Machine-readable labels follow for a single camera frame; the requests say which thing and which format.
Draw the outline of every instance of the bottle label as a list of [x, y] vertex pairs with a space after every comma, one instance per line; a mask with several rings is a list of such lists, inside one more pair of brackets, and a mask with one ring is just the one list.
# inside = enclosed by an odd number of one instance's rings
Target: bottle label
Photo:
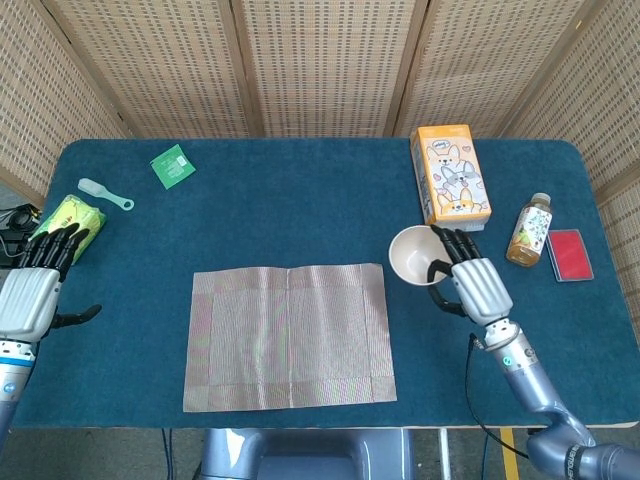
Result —
[[528, 248], [539, 255], [542, 253], [550, 224], [549, 212], [537, 207], [525, 208], [518, 217], [518, 223], [513, 231], [512, 245]]

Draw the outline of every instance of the green packet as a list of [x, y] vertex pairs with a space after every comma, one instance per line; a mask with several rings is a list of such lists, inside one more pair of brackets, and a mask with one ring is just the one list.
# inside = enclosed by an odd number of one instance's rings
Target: green packet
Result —
[[86, 204], [74, 195], [67, 195], [60, 205], [58, 205], [56, 211], [40, 225], [31, 238], [39, 233], [53, 232], [58, 228], [64, 228], [72, 223], [78, 223], [80, 225], [78, 231], [88, 228], [89, 235], [80, 242], [73, 256], [73, 264], [75, 264], [106, 221], [107, 216], [99, 209]]
[[180, 145], [174, 145], [151, 160], [151, 168], [167, 190], [196, 171]]

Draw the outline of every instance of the tissue box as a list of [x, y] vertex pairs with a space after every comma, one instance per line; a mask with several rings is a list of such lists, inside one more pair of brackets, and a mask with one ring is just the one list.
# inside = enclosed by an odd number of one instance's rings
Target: tissue box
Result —
[[53, 232], [58, 228], [64, 228], [72, 223], [80, 224], [77, 231], [84, 228], [89, 229], [89, 235], [80, 242], [75, 255], [73, 256], [73, 264], [76, 263], [82, 252], [84, 252], [94, 237], [98, 234], [107, 217], [99, 209], [92, 207], [74, 195], [67, 195], [58, 205], [56, 211], [47, 218], [40, 228], [35, 231], [33, 237], [41, 232]]
[[418, 127], [411, 157], [426, 224], [483, 230], [491, 206], [469, 126]]

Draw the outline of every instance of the white bowl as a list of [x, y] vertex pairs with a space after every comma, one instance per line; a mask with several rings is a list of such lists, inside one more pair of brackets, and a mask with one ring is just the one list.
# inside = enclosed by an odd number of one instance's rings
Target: white bowl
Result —
[[434, 281], [427, 282], [429, 265], [436, 259], [451, 263], [440, 237], [426, 225], [405, 228], [389, 246], [389, 261], [402, 280], [421, 287], [438, 283], [446, 275], [436, 272]]

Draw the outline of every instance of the yellow floor line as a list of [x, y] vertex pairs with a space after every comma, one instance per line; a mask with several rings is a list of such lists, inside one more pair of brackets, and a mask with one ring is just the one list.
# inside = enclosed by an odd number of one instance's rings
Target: yellow floor line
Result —
[[[501, 428], [500, 438], [507, 445], [515, 446], [513, 441], [513, 429]], [[508, 448], [502, 447], [502, 458], [504, 459], [504, 474], [507, 480], [520, 480], [518, 474], [518, 463], [516, 462], [516, 454]]]

